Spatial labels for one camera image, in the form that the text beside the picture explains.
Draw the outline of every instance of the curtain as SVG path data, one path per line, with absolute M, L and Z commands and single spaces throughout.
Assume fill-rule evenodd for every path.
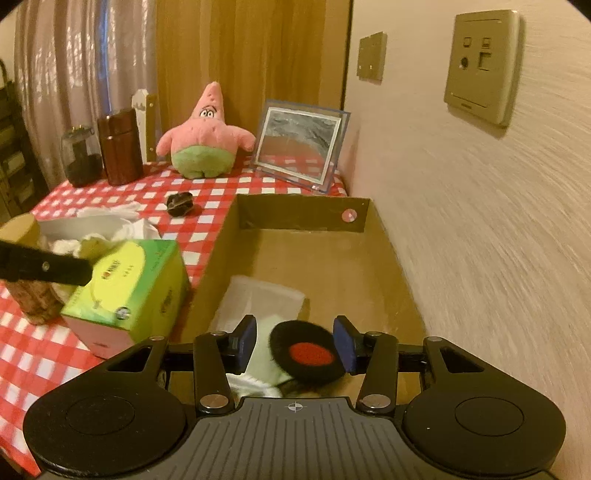
M 61 136 L 156 92 L 153 0 L 28 0 L 18 8 L 15 76 L 50 188 L 66 177 Z

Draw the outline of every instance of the green tissue box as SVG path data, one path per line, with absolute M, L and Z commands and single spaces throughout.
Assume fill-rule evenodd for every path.
M 126 241 L 94 266 L 61 314 L 101 358 L 110 358 L 152 335 L 168 336 L 189 287 L 174 240 Z

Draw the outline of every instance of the picture frame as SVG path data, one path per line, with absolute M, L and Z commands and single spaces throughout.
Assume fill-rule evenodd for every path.
M 253 154 L 255 169 L 328 193 L 349 116 L 342 110 L 267 100 Z

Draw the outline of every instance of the patrick star plush toy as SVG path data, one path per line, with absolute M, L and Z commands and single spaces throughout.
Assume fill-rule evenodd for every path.
M 213 82 L 205 87 L 191 117 L 163 135 L 156 153 L 170 152 L 174 168 L 183 177 L 200 179 L 230 173 L 238 147 L 250 152 L 254 146 L 252 133 L 226 125 L 222 89 Z

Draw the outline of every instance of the jar lid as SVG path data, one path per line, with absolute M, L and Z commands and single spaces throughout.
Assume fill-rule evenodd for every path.
M 0 240 L 27 247 L 37 247 L 40 235 L 39 222 L 31 213 L 16 216 L 0 228 Z
M 78 127 L 72 127 L 61 136 L 61 140 L 69 143 L 76 143 L 80 140 L 85 140 L 95 134 L 95 129 L 87 125 L 78 125 Z
M 135 108 L 126 108 L 110 113 L 96 121 L 101 137 L 124 134 L 137 128 Z

